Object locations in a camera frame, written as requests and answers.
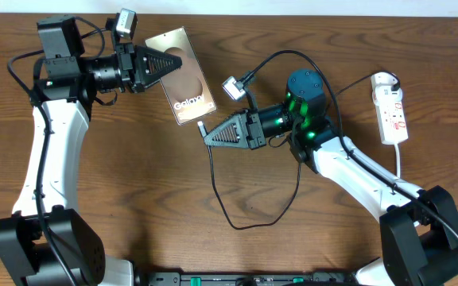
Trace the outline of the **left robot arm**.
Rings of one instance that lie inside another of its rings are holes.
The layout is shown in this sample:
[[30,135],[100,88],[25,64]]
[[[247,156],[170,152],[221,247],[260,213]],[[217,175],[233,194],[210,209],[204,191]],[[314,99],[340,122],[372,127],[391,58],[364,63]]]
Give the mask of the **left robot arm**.
[[179,69],[181,58],[133,43],[136,13],[121,10],[93,26],[111,54],[87,56],[79,18],[37,23],[33,83],[25,87],[34,133],[25,183],[8,218],[0,218],[0,260],[17,285],[143,285],[131,261],[109,257],[79,213],[80,151],[94,104],[108,92],[142,93]]

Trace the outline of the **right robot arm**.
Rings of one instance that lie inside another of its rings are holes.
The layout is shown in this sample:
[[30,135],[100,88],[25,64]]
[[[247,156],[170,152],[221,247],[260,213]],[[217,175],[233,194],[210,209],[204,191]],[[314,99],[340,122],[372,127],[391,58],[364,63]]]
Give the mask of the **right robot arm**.
[[328,178],[378,221],[382,257],[354,271],[360,285],[442,285],[458,276],[458,211],[442,187],[425,190],[377,164],[340,134],[325,115],[319,72],[300,69],[286,84],[285,99],[259,109],[245,79],[223,85],[249,108],[235,112],[211,131],[200,123],[208,148],[258,149],[285,136],[299,165]]

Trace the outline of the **white power strip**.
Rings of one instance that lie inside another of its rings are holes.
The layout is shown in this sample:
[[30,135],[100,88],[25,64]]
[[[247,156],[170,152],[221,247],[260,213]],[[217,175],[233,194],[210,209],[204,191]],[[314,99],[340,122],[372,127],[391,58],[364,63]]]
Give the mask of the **white power strip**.
[[378,129],[384,145],[399,144],[409,138],[402,105],[402,90],[392,91],[391,86],[379,85],[373,93]]

